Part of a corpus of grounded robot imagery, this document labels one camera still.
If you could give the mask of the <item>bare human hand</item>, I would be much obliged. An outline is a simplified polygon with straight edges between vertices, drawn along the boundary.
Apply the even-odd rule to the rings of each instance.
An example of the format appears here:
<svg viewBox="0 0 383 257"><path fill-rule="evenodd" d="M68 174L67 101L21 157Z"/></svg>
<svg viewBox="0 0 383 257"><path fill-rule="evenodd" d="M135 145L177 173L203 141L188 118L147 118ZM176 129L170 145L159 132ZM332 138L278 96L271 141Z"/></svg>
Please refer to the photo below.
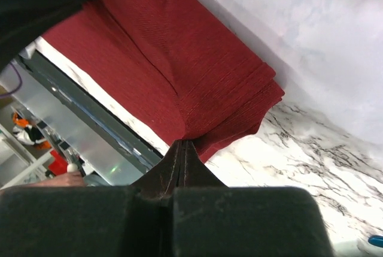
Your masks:
<svg viewBox="0 0 383 257"><path fill-rule="evenodd" d="M81 176L81 173L71 172L71 173L65 173L61 174L59 176L56 176L52 179L43 180L37 183L31 183L27 186L32 187L82 187L85 186L85 182L83 180L83 177Z"/></svg>

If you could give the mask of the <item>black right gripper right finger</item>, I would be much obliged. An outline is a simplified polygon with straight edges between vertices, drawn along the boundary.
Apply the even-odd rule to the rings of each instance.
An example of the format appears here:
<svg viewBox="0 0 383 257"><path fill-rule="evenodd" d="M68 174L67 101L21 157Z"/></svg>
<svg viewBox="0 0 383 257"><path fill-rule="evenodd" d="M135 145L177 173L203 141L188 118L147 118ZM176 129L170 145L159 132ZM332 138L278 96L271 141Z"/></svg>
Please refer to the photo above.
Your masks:
<svg viewBox="0 0 383 257"><path fill-rule="evenodd" d="M332 256L311 194L296 187L197 188L187 185L200 160L180 142L172 197L173 256Z"/></svg>

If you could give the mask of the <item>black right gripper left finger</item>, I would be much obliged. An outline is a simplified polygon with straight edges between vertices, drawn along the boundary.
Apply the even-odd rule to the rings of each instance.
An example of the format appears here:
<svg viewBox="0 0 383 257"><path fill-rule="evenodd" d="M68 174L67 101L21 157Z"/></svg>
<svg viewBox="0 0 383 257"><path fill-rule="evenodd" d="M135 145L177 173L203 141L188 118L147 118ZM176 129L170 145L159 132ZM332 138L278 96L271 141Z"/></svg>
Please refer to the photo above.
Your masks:
<svg viewBox="0 0 383 257"><path fill-rule="evenodd" d="M173 200L183 143L130 186L13 187L1 195L2 256L181 256Z"/></svg>

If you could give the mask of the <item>blue handled fork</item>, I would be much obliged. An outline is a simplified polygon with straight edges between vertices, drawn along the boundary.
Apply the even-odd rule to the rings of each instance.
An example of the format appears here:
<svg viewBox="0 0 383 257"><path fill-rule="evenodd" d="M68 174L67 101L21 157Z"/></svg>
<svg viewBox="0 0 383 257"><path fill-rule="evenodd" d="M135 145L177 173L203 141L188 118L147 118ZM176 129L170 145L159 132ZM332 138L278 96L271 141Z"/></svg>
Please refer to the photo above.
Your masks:
<svg viewBox="0 0 383 257"><path fill-rule="evenodd" d="M372 246L383 248L383 236L372 235L368 238L368 243Z"/></svg>

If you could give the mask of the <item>dark red cloth napkin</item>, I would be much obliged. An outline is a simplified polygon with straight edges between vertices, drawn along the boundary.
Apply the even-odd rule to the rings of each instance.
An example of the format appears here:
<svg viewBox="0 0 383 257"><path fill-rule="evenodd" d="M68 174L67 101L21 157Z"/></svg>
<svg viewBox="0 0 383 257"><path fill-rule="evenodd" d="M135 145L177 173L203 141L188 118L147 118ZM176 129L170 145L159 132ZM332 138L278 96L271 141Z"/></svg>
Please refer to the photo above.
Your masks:
<svg viewBox="0 0 383 257"><path fill-rule="evenodd" d="M93 0L45 40L163 141L202 161L255 134L275 71L198 0Z"/></svg>

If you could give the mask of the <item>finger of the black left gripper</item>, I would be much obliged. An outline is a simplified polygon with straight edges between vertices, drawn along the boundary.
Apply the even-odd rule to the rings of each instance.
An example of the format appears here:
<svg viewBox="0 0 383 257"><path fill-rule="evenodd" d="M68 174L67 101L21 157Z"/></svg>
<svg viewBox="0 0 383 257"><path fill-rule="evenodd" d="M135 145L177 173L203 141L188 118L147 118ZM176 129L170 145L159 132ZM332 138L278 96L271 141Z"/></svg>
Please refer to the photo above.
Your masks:
<svg viewBox="0 0 383 257"><path fill-rule="evenodd" d="M89 0L1 0L1 70L26 46Z"/></svg>

